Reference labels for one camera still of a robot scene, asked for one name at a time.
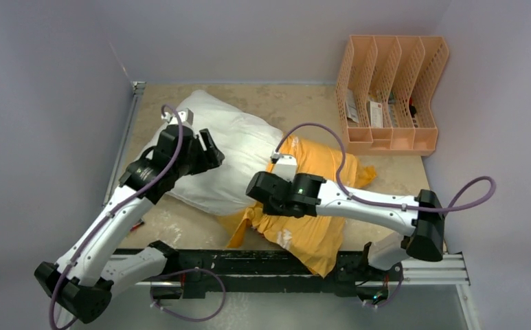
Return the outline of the orange cartoon pillowcase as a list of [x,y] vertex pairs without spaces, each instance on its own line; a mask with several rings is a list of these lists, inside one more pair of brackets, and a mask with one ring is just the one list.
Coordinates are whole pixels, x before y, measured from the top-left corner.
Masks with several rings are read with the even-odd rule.
[[227,247],[240,247],[246,232],[254,230],[290,252],[314,275],[325,277],[336,265],[346,219],[317,210],[321,185],[339,178],[344,186],[364,188],[376,178],[376,170],[352,154],[295,135],[286,138],[279,151],[296,158],[297,177],[272,192],[271,184],[266,184],[256,190],[259,200],[219,216],[230,235]]

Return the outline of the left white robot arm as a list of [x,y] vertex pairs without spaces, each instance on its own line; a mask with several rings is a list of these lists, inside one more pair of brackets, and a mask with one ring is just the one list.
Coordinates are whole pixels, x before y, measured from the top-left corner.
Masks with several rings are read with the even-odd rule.
[[88,324],[102,315],[111,300],[148,278],[182,283],[215,273],[162,243],[152,242],[119,263],[111,257],[136,222],[182,177],[218,168],[224,160],[207,129],[169,124],[155,145],[130,163],[96,220],[56,262],[42,262],[35,278],[49,296],[49,325],[57,328],[55,309],[69,312],[73,322]]

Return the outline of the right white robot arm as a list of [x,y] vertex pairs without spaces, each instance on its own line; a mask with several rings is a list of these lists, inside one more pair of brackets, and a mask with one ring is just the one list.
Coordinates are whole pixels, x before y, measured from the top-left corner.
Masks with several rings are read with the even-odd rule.
[[435,211],[438,198],[430,190],[421,190],[415,197],[385,195],[341,187],[318,175],[298,173],[287,180],[262,171],[253,176],[246,194],[261,203],[268,215],[345,217],[390,229],[387,238],[364,249],[359,269],[370,280],[409,258],[443,259],[444,216]]

